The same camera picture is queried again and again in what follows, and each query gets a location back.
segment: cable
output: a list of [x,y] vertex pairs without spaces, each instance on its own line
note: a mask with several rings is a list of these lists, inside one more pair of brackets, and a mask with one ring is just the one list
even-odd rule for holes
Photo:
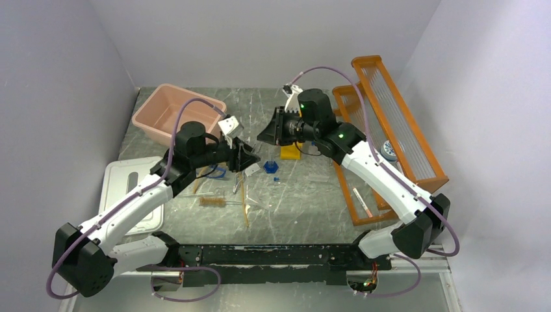
[[252,156],[252,157],[256,157],[256,155],[251,152],[251,151],[248,151],[245,146],[243,145],[242,142],[239,143],[239,152],[243,151],[245,154],[249,155],[249,156]]
[[409,293],[415,287],[419,286],[419,283],[421,282],[421,269],[419,268],[419,266],[413,260],[411,260],[408,257],[404,257],[404,256],[399,255],[397,253],[393,254],[393,256],[398,257],[398,258],[403,259],[403,260],[406,260],[407,262],[411,263],[415,267],[415,270],[417,270],[417,280],[415,280],[415,283],[413,283],[412,286],[410,286],[410,287],[408,287],[404,290],[397,291],[397,292],[392,292],[390,294],[368,294],[367,292],[360,292],[360,293],[363,293],[367,297],[372,297],[372,298],[391,298],[391,297],[396,297],[396,296],[403,295],[405,293]]
[[377,283],[377,280],[379,278],[379,268],[377,267],[377,263],[373,262],[373,269],[371,272],[372,280],[374,283]]
[[211,171],[207,172],[206,174],[203,174],[203,175],[200,175],[200,176],[196,177],[196,179],[201,179],[202,177],[206,177],[206,176],[212,174],[217,168],[218,168],[218,165],[215,164],[215,165],[212,167],[212,170],[211,170]]
[[180,118],[182,117],[182,113],[184,112],[184,109],[191,102],[194,102],[194,101],[198,101],[198,102],[202,102],[202,103],[206,104],[210,108],[214,109],[220,116],[222,116],[222,118],[225,117],[225,113],[222,110],[220,110],[218,107],[214,106],[212,103],[209,103],[207,100],[201,99],[201,98],[198,98],[198,97],[194,97],[192,99],[189,99],[186,103],[184,103],[184,105],[182,105],[182,107],[180,107],[180,111],[178,112],[176,122],[174,123],[174,127],[172,129],[172,136],[170,137],[170,147],[168,148],[168,160],[166,162],[166,168],[165,168],[164,173],[162,174],[162,176],[157,181],[155,181],[152,184],[147,185],[144,188],[142,188],[140,190],[140,192],[132,193],[130,196],[126,197],[117,206],[115,206],[108,213],[106,213],[105,216],[103,216],[103,218],[99,219],[99,221],[97,221],[97,224],[94,224],[93,226],[90,227],[90,229],[87,229],[78,239],[75,240],[75,242],[73,242],[73,244],[71,244],[69,246],[69,248],[67,248],[67,250],[61,255],[61,257],[55,263],[55,265],[52,268],[52,271],[48,275],[48,279],[46,281],[46,292],[48,293],[48,295],[50,297],[52,297],[54,299],[63,300],[63,299],[68,299],[68,298],[74,297],[74,296],[79,294],[78,291],[75,291],[72,294],[67,294],[67,295],[59,295],[59,294],[56,294],[56,293],[53,292],[53,290],[51,288],[52,287],[52,281],[53,281],[53,278],[54,278],[55,274],[57,273],[57,270],[59,270],[59,268],[61,267],[61,264],[67,259],[69,254],[71,254],[74,251],[74,249],[85,238],[87,238],[95,230],[99,229],[107,220],[109,220],[112,216],[114,216],[116,213],[118,213],[125,205],[127,205],[129,202],[133,201],[135,198],[139,197],[140,194],[143,194],[143,193],[151,190],[152,188],[156,187],[159,183],[164,181],[164,178],[168,175],[168,172],[170,172],[170,167],[172,166],[172,158],[174,156],[174,144],[175,144],[175,139],[176,139],[176,132],[178,132],[178,124],[180,122]]
[[165,266],[156,266],[156,265],[151,265],[149,266],[149,268],[153,268],[155,270],[162,270],[162,271],[180,271],[180,272],[186,272],[186,271],[210,271],[212,273],[214,273],[216,275],[216,278],[217,278],[217,282],[216,282],[216,286],[215,288],[209,292],[208,294],[204,295],[204,296],[200,296],[200,297],[197,297],[197,298],[193,298],[193,299],[175,299],[175,298],[170,298],[170,297],[165,297],[165,296],[161,296],[159,295],[156,291],[155,291],[155,287],[153,286],[153,279],[151,279],[151,295],[152,296],[155,296],[161,300],[166,300],[166,301],[171,301],[171,302],[196,302],[196,301],[200,301],[202,299],[206,299],[212,295],[214,295],[214,293],[218,290],[218,288],[220,288],[220,284],[222,284],[222,278],[220,277],[220,273],[218,273],[218,271],[216,271],[215,269],[213,268],[209,268],[207,266],[192,266],[192,267],[189,267],[189,268],[167,268]]
[[296,143],[296,141],[294,141],[294,145],[295,145],[296,149],[297,149],[299,152],[303,153],[304,155],[310,155],[310,156],[321,156],[321,155],[322,155],[321,153],[319,153],[319,154],[310,154],[310,153],[303,152],[302,149],[300,149],[300,148],[298,147],[298,144]]
[[[360,105],[361,105],[362,111],[363,111],[363,121],[364,121],[364,125],[365,125],[365,136],[366,136],[369,148],[371,150],[371,154],[373,155],[373,158],[375,159],[375,161],[377,163],[379,163],[379,165],[382,167],[382,169],[384,169],[384,171],[386,171],[391,177],[393,177],[397,182],[399,182],[399,184],[401,184],[401,186],[403,186],[411,195],[417,196],[417,192],[415,192],[415,190],[412,187],[410,187],[406,182],[402,181],[402,179],[400,179],[394,172],[392,172],[392,170],[390,168],[388,168],[386,166],[386,164],[379,161],[379,156],[378,156],[378,154],[375,150],[375,145],[373,143],[373,139],[371,137],[371,133],[370,133],[370,130],[369,130],[369,121],[368,121],[368,117],[367,117],[367,110],[366,110],[366,106],[365,106],[363,96],[362,96],[360,90],[358,89],[358,87],[356,86],[356,84],[353,83],[352,80],[345,73],[343,73],[342,71],[340,71],[336,68],[332,68],[332,67],[329,67],[329,66],[316,66],[316,67],[309,68],[308,70],[301,71],[295,78],[293,78],[293,80],[291,80],[289,85],[293,85],[305,73],[311,72],[311,71],[317,70],[317,69],[331,70],[335,73],[338,73],[339,75],[343,76],[352,85],[352,87],[356,91],[356,94],[358,95],[358,98],[360,100]],[[440,212],[438,212],[438,210],[436,210],[436,208],[434,208],[432,206],[431,203],[429,203],[428,201],[426,201],[422,197],[419,197],[418,199],[425,206],[427,206],[427,208],[444,224],[444,226],[448,229],[448,231],[452,235],[452,238],[453,238],[454,244],[455,244],[455,249],[450,253],[439,252],[437,250],[432,250],[432,249],[427,249],[427,251],[431,252],[433,254],[436,254],[436,255],[443,255],[445,257],[453,257],[453,256],[457,255],[459,253],[460,244],[459,244],[459,237],[457,236],[457,233],[455,233],[455,230],[453,229],[453,227],[446,220],[446,218],[444,218],[444,216]]]

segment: blue clip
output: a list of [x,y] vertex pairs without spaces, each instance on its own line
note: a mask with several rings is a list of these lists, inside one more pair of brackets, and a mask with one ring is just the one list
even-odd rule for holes
[[215,171],[215,172],[218,171],[218,172],[220,172],[220,174],[218,174],[218,175],[213,175],[213,174],[214,174],[214,172],[213,172],[213,173],[211,173],[210,175],[207,175],[206,178],[208,178],[208,179],[222,179],[222,178],[224,178],[225,173],[226,173],[226,169],[220,168],[220,167],[216,167],[216,169],[214,169],[214,171]]

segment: wooden stick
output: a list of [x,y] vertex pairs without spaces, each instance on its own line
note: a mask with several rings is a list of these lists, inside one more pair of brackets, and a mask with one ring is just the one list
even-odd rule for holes
[[[207,169],[209,169],[208,166],[206,167],[203,167],[201,169],[201,171],[199,172],[199,176],[202,176],[203,174],[206,174],[207,173]],[[195,184],[193,185],[193,194],[195,194],[197,192],[197,189],[199,188],[199,180],[200,179],[196,179],[195,180]]]
[[245,184],[241,172],[239,172],[239,179],[241,180],[241,202],[243,203],[243,214],[245,216],[245,225],[249,227],[249,218],[247,218],[247,207],[245,205]]

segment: tabletop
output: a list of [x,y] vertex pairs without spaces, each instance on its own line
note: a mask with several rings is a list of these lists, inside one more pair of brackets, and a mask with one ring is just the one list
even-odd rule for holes
[[[199,198],[185,197],[192,193],[186,188],[164,206],[161,231],[181,244],[297,244],[352,242],[366,229],[378,229],[392,222],[380,222],[355,227],[352,224],[335,170],[326,157],[302,155],[300,160],[279,159],[279,147],[257,142],[256,136],[266,127],[274,107],[285,105],[287,97],[275,88],[188,88],[199,94],[219,99],[227,105],[227,113],[236,116],[244,126],[240,138],[251,146],[256,144],[261,157],[260,167],[274,156],[279,165],[275,174],[263,170],[247,177],[244,185],[246,203],[254,204],[248,212],[249,227],[244,221],[239,204],[220,207],[199,205]],[[136,112],[155,88],[142,88],[138,95]],[[145,133],[129,124],[121,146],[119,160],[163,156],[166,147],[149,139]],[[309,174],[329,176],[328,182],[309,181]],[[349,187],[355,187],[374,215],[380,214],[371,189],[351,172],[346,172]],[[221,190],[228,202],[240,203],[241,194],[233,194],[234,173],[224,180],[202,179],[197,191]],[[361,207],[353,196],[356,207]],[[366,216],[358,210],[359,216]],[[123,242],[143,239],[146,235],[132,235]]]

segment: pink plastic tub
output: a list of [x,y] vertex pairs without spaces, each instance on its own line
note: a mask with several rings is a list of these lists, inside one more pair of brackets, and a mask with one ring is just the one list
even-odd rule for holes
[[[150,139],[168,147],[176,115],[182,105],[191,98],[203,98],[222,111],[226,110],[225,103],[222,101],[172,84],[162,84],[132,116],[132,124],[143,129]],[[220,135],[218,127],[220,118],[221,116],[217,112],[204,103],[193,102],[184,110],[178,129],[184,123],[194,120],[205,125],[208,133],[218,137]]]

